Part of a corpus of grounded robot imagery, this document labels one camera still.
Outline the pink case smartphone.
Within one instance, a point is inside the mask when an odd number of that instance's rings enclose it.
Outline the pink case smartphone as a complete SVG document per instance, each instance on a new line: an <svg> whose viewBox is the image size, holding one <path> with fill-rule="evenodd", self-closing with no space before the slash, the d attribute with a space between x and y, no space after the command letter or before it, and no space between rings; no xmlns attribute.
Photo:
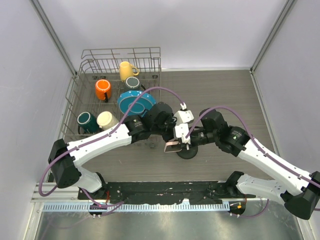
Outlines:
<svg viewBox="0 0 320 240"><path fill-rule="evenodd" d="M168 141L164 145L164 152L165 153L176 153L182 150L182 143L178 140L176 141Z"/></svg>

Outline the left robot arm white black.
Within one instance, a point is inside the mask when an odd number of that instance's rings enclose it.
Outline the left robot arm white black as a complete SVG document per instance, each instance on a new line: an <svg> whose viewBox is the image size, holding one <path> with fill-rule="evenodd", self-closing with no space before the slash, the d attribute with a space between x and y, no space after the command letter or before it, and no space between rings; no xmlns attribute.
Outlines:
<svg viewBox="0 0 320 240"><path fill-rule="evenodd" d="M58 139L53 143L48 163L59 189L75 186L85 189L100 200L107 192L103 177L83 167L89 160L110 150L148 139L151 135L173 137L176 117L172 108L160 102L141 115L129 115L110 129L90 137L66 143Z"/></svg>

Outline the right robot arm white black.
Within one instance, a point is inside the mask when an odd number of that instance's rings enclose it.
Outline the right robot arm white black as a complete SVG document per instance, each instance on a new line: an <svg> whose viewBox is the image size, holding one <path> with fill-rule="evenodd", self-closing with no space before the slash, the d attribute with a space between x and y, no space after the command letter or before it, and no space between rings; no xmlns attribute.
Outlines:
<svg viewBox="0 0 320 240"><path fill-rule="evenodd" d="M190 145L214 143L221 151L251 163L272 178L232 174L225 186L230 197L248 194L267 198L302 220L311 218L320 200L319 171L310 173L284 160L253 137L247 126L228 125L214 107L203 110L198 121L202 127L193 124L185 136Z"/></svg>

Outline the black phone stand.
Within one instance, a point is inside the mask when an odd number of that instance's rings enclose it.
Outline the black phone stand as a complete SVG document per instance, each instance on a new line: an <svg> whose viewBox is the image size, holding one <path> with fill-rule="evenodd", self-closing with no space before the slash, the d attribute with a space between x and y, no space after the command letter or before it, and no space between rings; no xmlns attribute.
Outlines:
<svg viewBox="0 0 320 240"><path fill-rule="evenodd" d="M190 160L198 154L198 146L192 146L189 149L182 149L176 153L181 159Z"/></svg>

